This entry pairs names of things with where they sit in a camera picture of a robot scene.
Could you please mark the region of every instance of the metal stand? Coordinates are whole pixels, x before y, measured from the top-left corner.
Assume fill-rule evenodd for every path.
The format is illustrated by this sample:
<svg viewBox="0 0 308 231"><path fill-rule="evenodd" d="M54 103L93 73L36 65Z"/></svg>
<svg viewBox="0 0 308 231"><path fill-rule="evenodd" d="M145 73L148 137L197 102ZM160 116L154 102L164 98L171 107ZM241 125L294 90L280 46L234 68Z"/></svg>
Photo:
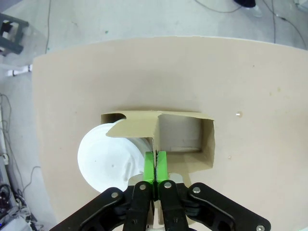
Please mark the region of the metal stand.
<svg viewBox="0 0 308 231"><path fill-rule="evenodd" d="M17 32L14 38L11 40L8 40L3 37L3 33L10 32L10 30L13 27L12 23L17 23L18 28L17 28ZM0 13L0 35L1 35L0 36L0 47L4 48L4 50L0 51L0 53L3 56L11 52L15 54L20 54L23 51L24 47L20 45L20 42L23 37L23 29L28 26L29 26L29 23L24 20Z"/></svg>

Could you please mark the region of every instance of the floor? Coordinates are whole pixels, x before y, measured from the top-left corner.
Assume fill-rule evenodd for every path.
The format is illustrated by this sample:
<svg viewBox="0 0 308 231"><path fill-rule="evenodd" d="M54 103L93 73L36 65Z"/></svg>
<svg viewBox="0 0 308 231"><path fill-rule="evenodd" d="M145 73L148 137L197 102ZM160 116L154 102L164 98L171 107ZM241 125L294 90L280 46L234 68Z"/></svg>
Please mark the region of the floor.
<svg viewBox="0 0 308 231"><path fill-rule="evenodd" d="M271 1L265 1L271 7ZM237 8L231 0L200 2L220 11ZM51 0L51 4L48 0L23 0L4 13L30 23L24 38L25 49L20 55L8 55L2 61L26 65L32 63L34 57L44 54L45 50L54 52L134 37L213 36L274 42L272 13L262 0L257 0L257 4L263 13L261 18L254 17L244 8L234 13L213 12L194 0ZM274 0L274 7L278 15L296 25L308 44L308 14L299 11L293 0ZM293 26L279 18L275 18L275 24L276 43L304 48ZM0 70L0 92L7 94L12 105L12 149L25 186L31 180L33 167L39 166L31 74L5 77L4 70ZM16 168L14 171L15 185L22 188ZM56 224L56 214L48 201L39 168L33 170L32 183L27 187L25 197L32 213L44 224L42 230L49 230Z"/></svg>

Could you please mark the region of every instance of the cardboard box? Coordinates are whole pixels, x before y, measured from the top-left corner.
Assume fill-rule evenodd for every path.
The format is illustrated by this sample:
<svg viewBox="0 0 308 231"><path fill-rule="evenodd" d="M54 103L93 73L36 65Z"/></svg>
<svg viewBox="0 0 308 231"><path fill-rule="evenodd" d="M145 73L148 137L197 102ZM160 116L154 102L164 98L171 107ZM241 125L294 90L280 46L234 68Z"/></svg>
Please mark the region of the cardboard box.
<svg viewBox="0 0 308 231"><path fill-rule="evenodd" d="M161 144L166 146L166 140L176 145L185 144L184 147L172 147L171 144L171 150L167 152L167 164L168 172L181 174L186 186L191 185L190 173L213 167L214 120L207 115L195 112L115 111L102 114L101 119L102 124L123 119L108 131L107 136L147 138L153 145L154 153L164 151ZM193 139L187 141L182 134L186 134L187 139ZM200 147L186 145L192 141L196 144L200 141Z"/></svg>

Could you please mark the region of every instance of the wooden board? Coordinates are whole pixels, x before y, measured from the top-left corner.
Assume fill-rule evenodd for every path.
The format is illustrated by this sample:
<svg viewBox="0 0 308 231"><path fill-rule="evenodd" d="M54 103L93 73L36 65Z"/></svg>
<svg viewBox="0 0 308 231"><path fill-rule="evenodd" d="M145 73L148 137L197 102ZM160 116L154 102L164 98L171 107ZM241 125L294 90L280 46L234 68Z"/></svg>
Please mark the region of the wooden board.
<svg viewBox="0 0 308 231"><path fill-rule="evenodd" d="M190 174L192 182L264 216L272 230L308 226L307 65L304 50L200 37L110 41L38 57L40 160L58 220L98 195L79 172L77 151L101 113L158 109L215 119L214 168Z"/></svg>

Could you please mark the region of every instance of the cardboard sheet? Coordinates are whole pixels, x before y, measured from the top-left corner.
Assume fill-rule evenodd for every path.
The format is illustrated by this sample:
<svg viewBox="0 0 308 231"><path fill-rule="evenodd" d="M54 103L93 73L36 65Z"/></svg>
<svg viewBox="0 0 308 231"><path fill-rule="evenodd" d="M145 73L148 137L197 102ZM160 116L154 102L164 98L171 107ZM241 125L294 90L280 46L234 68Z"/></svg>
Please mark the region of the cardboard sheet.
<svg viewBox="0 0 308 231"><path fill-rule="evenodd" d="M177 150L170 150L167 153L168 172L181 174L187 187L192 184L189 174L213 167L215 155L214 121L209 116L196 112L168 111L116 111L102 114L102 124L114 123L119 119L121 121L107 132L107 136L150 139L154 153L166 151L164 149L166 146L162 147L162 143L171 146L179 143L180 146ZM198 128L196 128L196 124L191 123L192 119L199 121L196 123ZM170 129L167 136L162 134L164 128ZM194 136L196 140L200 137L199 150L192 151L182 146L185 141Z"/></svg>
<svg viewBox="0 0 308 231"><path fill-rule="evenodd" d="M165 110L215 119L214 166L191 173L191 182L264 216L273 230L306 227L307 64L304 50L197 37L110 41L36 58L40 160L58 220L98 195L79 172L77 151L100 115Z"/></svg>

